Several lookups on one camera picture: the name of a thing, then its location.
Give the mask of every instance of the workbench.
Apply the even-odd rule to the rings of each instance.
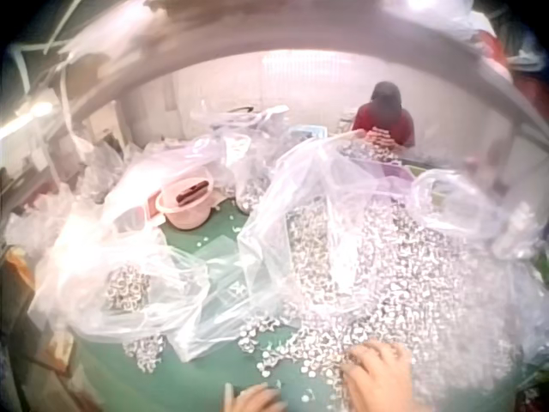
[[[231,201],[220,205],[220,210],[212,211],[209,220],[197,230],[182,232],[163,225],[170,245],[195,253],[198,243],[204,247],[204,238],[209,241],[225,235],[236,239],[233,230],[242,227],[246,216],[242,215]],[[278,342],[290,335],[289,329],[275,333],[261,334],[260,346],[269,341]],[[282,383],[281,395],[288,402],[290,411],[320,411],[329,405],[330,387],[323,378],[308,378],[299,372],[299,365],[284,360],[264,379],[256,369],[261,352],[245,354],[237,342],[218,344],[214,350],[202,358],[183,363],[174,349],[167,345],[160,363],[152,374],[139,371],[136,361],[127,357],[121,344],[105,344],[76,339],[76,353],[73,367],[79,363],[94,389],[99,393],[104,411],[166,412],[220,411],[224,384],[232,383],[236,391],[267,381],[275,387],[277,379]],[[449,398],[449,406],[444,411],[504,412],[512,410],[515,395],[514,378],[503,382],[494,392],[480,394],[464,391]],[[303,403],[303,395],[314,396],[314,400]]]

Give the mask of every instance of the person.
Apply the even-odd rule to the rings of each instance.
[[[356,412],[424,412],[413,398],[410,353],[399,343],[370,340],[355,346],[356,360],[341,366],[353,410]],[[234,397],[226,385],[224,412],[282,412],[280,393],[266,384],[255,385]]]
[[[371,101],[362,105],[353,130],[364,130],[366,139],[397,153],[415,144],[412,116],[402,108],[401,91],[391,82],[379,82]]]

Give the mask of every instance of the red shirt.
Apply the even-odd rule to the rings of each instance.
[[[364,131],[370,131],[374,127],[378,126],[370,104],[362,105],[357,112],[357,117],[354,119],[353,130],[364,129]],[[388,132],[397,144],[405,148],[411,148],[415,144],[412,116],[406,109],[402,109],[401,118],[389,128]]]

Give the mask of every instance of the woman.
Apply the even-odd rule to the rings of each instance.
[[[391,82],[379,82],[371,101],[360,107],[353,130],[363,129],[366,138],[394,151],[411,148],[414,144],[413,120],[402,108],[401,91]]]

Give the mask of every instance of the pink basket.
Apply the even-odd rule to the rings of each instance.
[[[192,203],[178,206],[177,195],[203,180],[209,182],[206,194]],[[208,170],[202,167],[192,174],[185,174],[163,187],[158,197],[156,197],[156,209],[163,213],[173,226],[183,230],[194,229],[209,218],[212,210],[211,195],[213,189],[214,180]]]

